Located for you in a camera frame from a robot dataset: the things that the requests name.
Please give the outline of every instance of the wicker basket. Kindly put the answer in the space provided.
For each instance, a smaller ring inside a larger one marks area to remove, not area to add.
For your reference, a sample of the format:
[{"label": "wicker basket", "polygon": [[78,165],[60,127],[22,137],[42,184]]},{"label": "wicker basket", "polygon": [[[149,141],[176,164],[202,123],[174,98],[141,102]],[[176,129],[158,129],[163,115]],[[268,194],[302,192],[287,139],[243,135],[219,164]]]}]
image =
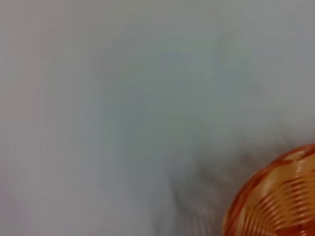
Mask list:
[{"label": "wicker basket", "polygon": [[254,174],[225,214],[223,236],[315,236],[315,144]]}]

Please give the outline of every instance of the woven basket rim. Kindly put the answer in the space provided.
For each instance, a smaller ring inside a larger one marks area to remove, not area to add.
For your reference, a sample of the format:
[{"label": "woven basket rim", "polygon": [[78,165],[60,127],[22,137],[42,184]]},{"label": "woven basket rim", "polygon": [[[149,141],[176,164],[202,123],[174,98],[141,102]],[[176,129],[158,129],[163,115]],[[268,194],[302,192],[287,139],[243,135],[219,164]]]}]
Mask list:
[{"label": "woven basket rim", "polygon": [[253,174],[249,178],[249,180],[243,185],[243,187],[238,191],[230,208],[226,212],[222,221],[222,235],[223,236],[233,235],[237,219],[241,213],[244,204],[246,203],[249,194],[272,170],[281,165],[287,165],[291,164],[292,162],[302,160],[314,153],[315,143],[297,147],[282,154],[280,157],[272,161],[269,165]]}]

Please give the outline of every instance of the orange wicker basket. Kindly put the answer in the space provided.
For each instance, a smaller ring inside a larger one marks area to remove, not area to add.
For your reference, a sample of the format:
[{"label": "orange wicker basket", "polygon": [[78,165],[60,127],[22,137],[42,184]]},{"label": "orange wicker basket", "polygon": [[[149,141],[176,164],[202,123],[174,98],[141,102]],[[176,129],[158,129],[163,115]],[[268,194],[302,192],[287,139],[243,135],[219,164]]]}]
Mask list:
[{"label": "orange wicker basket", "polygon": [[315,144],[254,174],[224,216],[223,236],[315,236]]}]

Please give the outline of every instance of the basket weave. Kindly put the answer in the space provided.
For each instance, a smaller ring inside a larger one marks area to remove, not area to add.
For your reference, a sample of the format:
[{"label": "basket weave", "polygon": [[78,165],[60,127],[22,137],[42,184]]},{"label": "basket weave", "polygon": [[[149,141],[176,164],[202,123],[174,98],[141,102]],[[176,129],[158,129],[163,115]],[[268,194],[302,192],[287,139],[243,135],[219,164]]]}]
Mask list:
[{"label": "basket weave", "polygon": [[315,236],[315,144],[254,174],[225,214],[223,236]]}]

